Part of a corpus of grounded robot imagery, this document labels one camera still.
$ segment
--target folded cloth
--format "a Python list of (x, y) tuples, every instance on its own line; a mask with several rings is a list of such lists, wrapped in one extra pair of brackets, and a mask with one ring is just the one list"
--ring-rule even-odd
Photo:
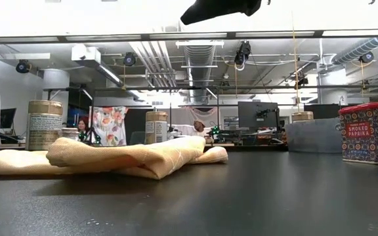
[(161, 179), (186, 163), (228, 160), (225, 149), (203, 153), (205, 139), (191, 136), (167, 142), (126, 147), (91, 147), (59, 138), (48, 151), (0, 151), (0, 174), (74, 174), (114, 171)]

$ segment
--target table surface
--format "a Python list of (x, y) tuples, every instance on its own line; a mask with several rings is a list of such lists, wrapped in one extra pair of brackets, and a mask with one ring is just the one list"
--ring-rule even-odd
[(0, 235), (378, 235), (378, 166), (230, 152), (161, 181), (0, 177)]

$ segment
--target glass jar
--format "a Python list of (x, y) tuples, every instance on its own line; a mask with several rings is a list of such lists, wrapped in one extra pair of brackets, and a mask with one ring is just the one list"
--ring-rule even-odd
[(63, 138), (69, 138), (75, 141), (78, 141), (78, 129), (77, 128), (62, 128), (60, 136)]

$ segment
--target man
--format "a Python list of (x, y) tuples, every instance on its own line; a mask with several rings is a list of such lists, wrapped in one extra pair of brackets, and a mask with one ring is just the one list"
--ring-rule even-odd
[(195, 131), (192, 133), (192, 136), (201, 136), (201, 137), (206, 137), (209, 136), (207, 132), (205, 131), (205, 125), (203, 124), (202, 121), (194, 121), (194, 128)]

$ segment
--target person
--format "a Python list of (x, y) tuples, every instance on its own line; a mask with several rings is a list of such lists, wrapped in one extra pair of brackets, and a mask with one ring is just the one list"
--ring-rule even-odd
[(80, 119), (78, 121), (78, 132), (80, 132), (80, 133), (82, 133), (82, 132), (86, 133), (87, 132), (87, 127), (88, 127), (88, 125), (87, 125), (86, 120)]
[(207, 132), (205, 131), (205, 125), (202, 121), (194, 121), (194, 128), (195, 131), (192, 133), (192, 136), (201, 136), (201, 137), (207, 137), (209, 136)]

